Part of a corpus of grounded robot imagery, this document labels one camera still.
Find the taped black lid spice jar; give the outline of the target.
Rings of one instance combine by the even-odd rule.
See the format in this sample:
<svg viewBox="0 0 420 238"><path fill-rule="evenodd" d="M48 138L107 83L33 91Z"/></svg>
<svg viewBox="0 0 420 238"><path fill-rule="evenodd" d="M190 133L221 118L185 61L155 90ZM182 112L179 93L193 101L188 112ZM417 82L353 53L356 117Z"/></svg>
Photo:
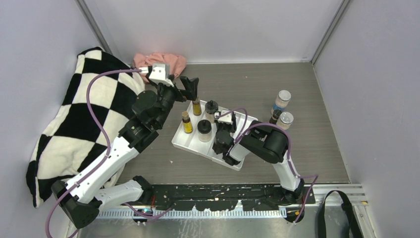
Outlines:
<svg viewBox="0 0 420 238"><path fill-rule="evenodd" d="M210 123L214 123L214 114L218 112L218 103L216 101L210 100L205 104L205 119Z"/></svg>

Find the black lid handled spice jar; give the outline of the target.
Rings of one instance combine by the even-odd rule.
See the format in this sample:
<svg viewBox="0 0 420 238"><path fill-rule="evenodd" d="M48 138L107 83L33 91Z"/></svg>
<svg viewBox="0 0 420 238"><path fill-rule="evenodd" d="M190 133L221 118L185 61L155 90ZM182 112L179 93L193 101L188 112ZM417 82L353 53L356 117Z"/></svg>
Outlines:
<svg viewBox="0 0 420 238"><path fill-rule="evenodd" d="M202 119L197 124L198 139L201 142L209 142L212 138L211 122L207 119Z"/></svg>

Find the yellow label bottle taped cap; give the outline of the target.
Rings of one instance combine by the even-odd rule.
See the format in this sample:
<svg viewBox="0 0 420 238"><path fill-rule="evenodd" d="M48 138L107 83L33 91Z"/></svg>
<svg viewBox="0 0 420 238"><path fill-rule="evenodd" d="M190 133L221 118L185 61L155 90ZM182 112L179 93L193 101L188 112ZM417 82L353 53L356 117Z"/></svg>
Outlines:
<svg viewBox="0 0 420 238"><path fill-rule="evenodd" d="M182 112L182 124L185 133L189 134L193 132L193 125L191 123L191 119L187 111Z"/></svg>

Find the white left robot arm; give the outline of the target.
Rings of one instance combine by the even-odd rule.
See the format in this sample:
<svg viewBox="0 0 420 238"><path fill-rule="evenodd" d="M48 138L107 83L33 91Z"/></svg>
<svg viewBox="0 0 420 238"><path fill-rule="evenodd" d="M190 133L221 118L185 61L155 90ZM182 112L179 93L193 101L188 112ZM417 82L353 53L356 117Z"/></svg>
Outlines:
<svg viewBox="0 0 420 238"><path fill-rule="evenodd" d="M180 80L184 89L178 89L173 82L169 85L160 82L153 83L156 91L139 93L131 107L134 116L119 131L110 148L74 178L52 185L60 207L77 229L88 226L109 208L128 202L147 205L151 201L153 186L142 176L110 188L102 186L158 137L158 130L163 128L175 102L196 100L199 79L180 76Z"/></svg>

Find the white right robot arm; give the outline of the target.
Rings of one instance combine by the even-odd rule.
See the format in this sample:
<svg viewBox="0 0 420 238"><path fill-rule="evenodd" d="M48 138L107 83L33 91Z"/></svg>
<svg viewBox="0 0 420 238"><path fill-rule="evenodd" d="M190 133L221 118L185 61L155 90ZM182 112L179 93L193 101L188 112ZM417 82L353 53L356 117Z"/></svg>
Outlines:
<svg viewBox="0 0 420 238"><path fill-rule="evenodd" d="M233 149L238 145L273 165L279 179L283 198L288 203L296 203L303 196L304 179L298 174L291 160L291 142L280 127L254 120L237 140L231 136L237 126L234 122L216 119L216 134L212 149L222 154L222 159L233 166L239 163L233 157Z"/></svg>

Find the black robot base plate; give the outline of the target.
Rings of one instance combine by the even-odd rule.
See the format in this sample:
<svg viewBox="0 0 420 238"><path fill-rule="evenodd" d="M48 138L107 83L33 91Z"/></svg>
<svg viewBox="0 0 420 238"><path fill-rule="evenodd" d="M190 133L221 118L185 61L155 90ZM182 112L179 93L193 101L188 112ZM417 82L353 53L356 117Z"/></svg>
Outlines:
<svg viewBox="0 0 420 238"><path fill-rule="evenodd" d="M314 204L314 194L309 187L303 188L298 198L292 198L278 184L154 184L146 192L147 199L130 202L159 210L172 208L176 211L232 211L242 207L244 211L273 211L281 206L300 206L306 198Z"/></svg>

